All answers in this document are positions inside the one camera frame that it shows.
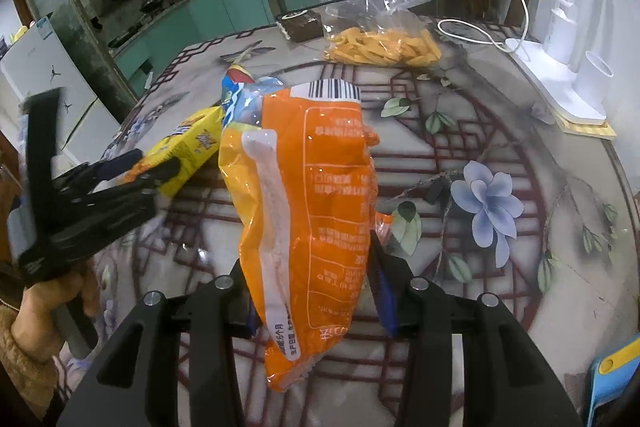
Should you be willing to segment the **person left hand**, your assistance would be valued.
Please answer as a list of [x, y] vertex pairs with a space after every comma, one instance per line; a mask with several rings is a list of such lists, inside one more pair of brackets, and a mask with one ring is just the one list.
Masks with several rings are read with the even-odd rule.
[[95, 317], [100, 312], [99, 285], [90, 267], [27, 288], [10, 328], [17, 347], [38, 363], [46, 363], [58, 355], [63, 340], [54, 325], [52, 312], [75, 297], [80, 297], [87, 317]]

